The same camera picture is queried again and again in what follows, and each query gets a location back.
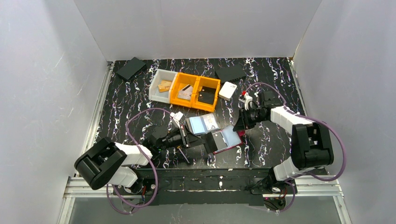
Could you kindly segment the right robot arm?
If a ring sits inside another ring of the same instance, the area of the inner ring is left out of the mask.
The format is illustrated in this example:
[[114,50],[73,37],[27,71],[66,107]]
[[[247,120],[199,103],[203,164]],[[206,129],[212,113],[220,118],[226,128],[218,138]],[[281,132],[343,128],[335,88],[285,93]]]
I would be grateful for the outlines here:
[[269,92],[259,93],[259,103],[253,102],[245,91],[240,101],[244,106],[239,110],[239,117],[233,131],[244,135],[256,124],[270,121],[291,134],[291,155],[281,164],[272,167],[262,185],[274,187],[297,175],[331,165],[334,161],[330,133],[327,127],[308,119],[299,117],[288,107],[273,100]]

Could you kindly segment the red card holder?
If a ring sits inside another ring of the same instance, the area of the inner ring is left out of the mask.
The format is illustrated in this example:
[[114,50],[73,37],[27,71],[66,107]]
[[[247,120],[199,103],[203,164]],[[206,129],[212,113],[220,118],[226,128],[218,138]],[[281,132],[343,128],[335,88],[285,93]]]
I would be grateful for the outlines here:
[[216,146],[213,154],[224,152],[242,144],[240,136],[233,130],[233,128],[234,126],[230,125],[212,133]]

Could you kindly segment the grey card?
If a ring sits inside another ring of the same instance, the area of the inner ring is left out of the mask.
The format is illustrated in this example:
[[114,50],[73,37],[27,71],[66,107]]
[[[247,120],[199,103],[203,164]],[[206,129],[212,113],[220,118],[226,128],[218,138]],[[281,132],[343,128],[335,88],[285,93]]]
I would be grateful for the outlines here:
[[213,105],[215,100],[215,88],[203,86],[198,92],[198,102]]

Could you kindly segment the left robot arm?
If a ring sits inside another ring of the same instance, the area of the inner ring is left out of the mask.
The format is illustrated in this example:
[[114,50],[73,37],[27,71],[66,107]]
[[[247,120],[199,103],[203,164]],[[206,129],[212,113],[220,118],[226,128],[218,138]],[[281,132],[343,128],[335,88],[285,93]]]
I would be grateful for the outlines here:
[[184,125],[167,131],[156,127],[139,145],[126,145],[104,137],[77,158],[74,168],[93,190],[107,184],[130,188],[138,180],[130,165],[146,166],[168,148],[190,148],[205,143]]

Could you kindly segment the black VIP card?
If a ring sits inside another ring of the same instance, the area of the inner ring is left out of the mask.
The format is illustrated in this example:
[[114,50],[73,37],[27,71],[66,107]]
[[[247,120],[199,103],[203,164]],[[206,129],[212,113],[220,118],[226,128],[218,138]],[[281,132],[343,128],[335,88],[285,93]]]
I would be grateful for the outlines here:
[[208,154],[218,153],[218,147],[213,133],[206,133],[202,135],[201,138],[204,141],[204,147]]

